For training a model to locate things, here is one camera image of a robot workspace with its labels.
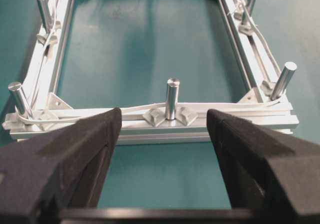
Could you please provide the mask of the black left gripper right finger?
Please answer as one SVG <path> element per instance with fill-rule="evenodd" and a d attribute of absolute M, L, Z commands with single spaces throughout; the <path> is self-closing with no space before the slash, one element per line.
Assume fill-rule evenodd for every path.
<path fill-rule="evenodd" d="M 211 109 L 206 126 L 233 208 L 252 224 L 320 221 L 320 147 Z"/>

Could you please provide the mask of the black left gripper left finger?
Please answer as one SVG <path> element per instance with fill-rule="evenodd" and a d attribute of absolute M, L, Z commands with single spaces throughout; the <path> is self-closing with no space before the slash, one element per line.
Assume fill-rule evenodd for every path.
<path fill-rule="evenodd" d="M 37 224 L 60 209 L 96 207 L 122 127 L 114 108 L 0 149 L 0 221 Z"/>

